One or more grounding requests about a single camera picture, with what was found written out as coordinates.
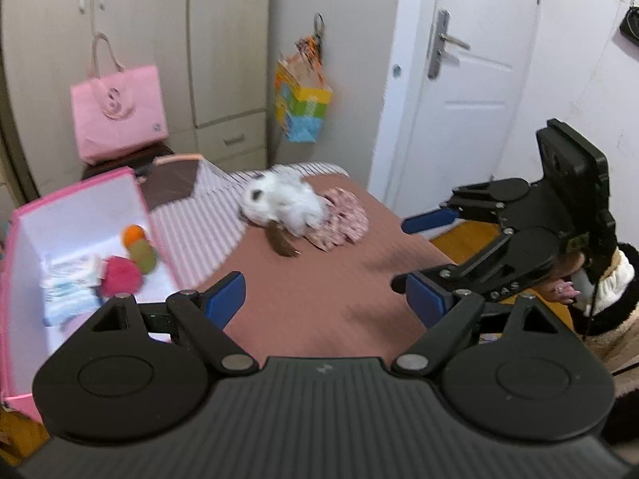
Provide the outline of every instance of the hand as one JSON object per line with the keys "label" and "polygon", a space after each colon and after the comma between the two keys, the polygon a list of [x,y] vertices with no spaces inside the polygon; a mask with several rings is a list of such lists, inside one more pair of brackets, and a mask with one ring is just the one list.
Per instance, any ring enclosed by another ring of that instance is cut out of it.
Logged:
{"label": "hand", "polygon": [[533,287],[545,301],[571,305],[581,294],[573,288],[573,283],[564,281],[564,276],[579,271],[586,262],[586,257],[580,251],[562,254],[555,263],[550,275],[541,283]]}

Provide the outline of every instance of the pink bag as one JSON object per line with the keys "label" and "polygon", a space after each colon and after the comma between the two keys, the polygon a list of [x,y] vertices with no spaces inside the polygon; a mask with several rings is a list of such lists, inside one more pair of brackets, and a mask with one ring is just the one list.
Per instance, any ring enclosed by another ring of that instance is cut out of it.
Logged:
{"label": "pink bag", "polygon": [[[109,46],[117,73],[100,78],[98,41]],[[78,154],[95,165],[125,156],[167,138],[166,118],[157,67],[125,70],[117,62],[109,38],[98,32],[91,45],[93,72],[71,87]]]}

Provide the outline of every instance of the wardrobe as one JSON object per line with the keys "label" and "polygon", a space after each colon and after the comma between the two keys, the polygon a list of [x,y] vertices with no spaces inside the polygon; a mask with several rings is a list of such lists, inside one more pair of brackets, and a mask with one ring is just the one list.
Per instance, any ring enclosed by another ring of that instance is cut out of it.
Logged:
{"label": "wardrobe", "polygon": [[126,67],[157,65],[174,151],[228,171],[266,165],[268,0],[2,0],[1,18],[12,112],[42,195],[84,166],[69,87],[87,78],[95,32]]}

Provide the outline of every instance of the white plush toy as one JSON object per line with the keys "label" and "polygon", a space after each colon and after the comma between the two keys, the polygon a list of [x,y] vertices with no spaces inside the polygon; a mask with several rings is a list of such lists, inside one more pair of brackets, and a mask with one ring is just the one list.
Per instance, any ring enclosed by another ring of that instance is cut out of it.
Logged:
{"label": "white plush toy", "polygon": [[299,171],[276,165],[247,185],[240,211],[254,224],[266,227],[278,222],[300,238],[308,227],[318,228],[328,216],[326,198],[317,196],[302,182]]}

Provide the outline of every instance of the pink pom-pom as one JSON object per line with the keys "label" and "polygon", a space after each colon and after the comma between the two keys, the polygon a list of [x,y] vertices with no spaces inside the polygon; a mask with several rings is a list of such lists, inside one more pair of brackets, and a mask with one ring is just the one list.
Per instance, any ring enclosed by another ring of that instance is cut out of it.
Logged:
{"label": "pink pom-pom", "polygon": [[142,288],[142,282],[142,273],[133,261],[112,255],[106,261],[100,294],[103,297],[113,297],[119,293],[135,294]]}

